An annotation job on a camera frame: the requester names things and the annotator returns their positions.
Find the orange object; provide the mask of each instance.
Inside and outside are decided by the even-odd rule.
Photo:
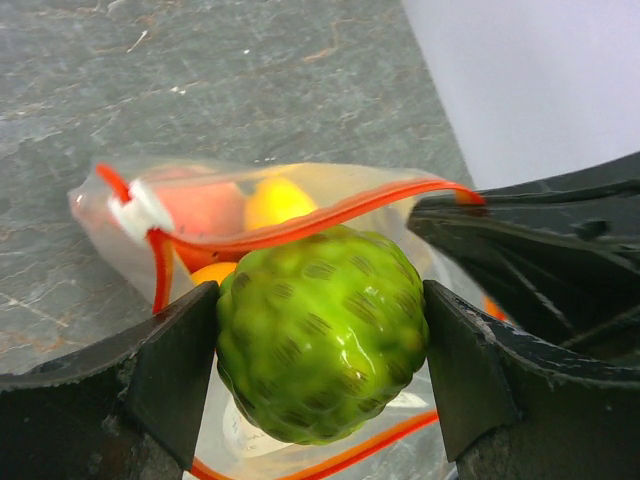
[[[495,317],[503,322],[507,321],[507,316],[505,315],[505,313],[489,297],[484,297],[484,309],[492,317]]]
[[[267,177],[247,198],[244,208],[245,230],[256,230],[302,217],[318,206],[295,183],[284,177]]]
[[[196,285],[204,282],[218,282],[218,285],[227,278],[238,266],[235,262],[218,262],[201,268],[191,275],[191,280]]]
[[[188,194],[184,188],[170,187],[159,187],[154,192],[176,222],[176,231],[180,235],[227,236],[243,229],[245,198],[235,183],[196,185],[189,188]],[[211,252],[176,242],[173,246],[189,273],[216,261]]]

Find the white wall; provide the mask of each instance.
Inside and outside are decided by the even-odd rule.
[[[479,188],[640,150],[638,0],[403,0]]]

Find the green fruit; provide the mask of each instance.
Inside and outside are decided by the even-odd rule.
[[[339,226],[246,255],[221,286],[218,372],[238,409],[277,440],[351,434],[426,357],[420,276],[377,233]]]

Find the white label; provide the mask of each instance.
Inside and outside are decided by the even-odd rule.
[[[428,403],[413,393],[400,392],[400,395],[391,400],[387,406],[395,408],[423,408],[428,406]]]
[[[236,455],[245,458],[259,457],[291,445],[271,438],[251,425],[238,411],[233,398],[229,398],[222,417],[222,432]]]

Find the yellow fruit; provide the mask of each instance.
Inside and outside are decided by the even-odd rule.
[[[245,230],[277,225],[317,210],[315,202],[284,177],[268,177],[245,202]]]
[[[234,262],[214,263],[192,274],[191,280],[196,285],[204,282],[218,282],[218,284],[221,284],[230,273],[233,273],[237,265],[238,264]]]

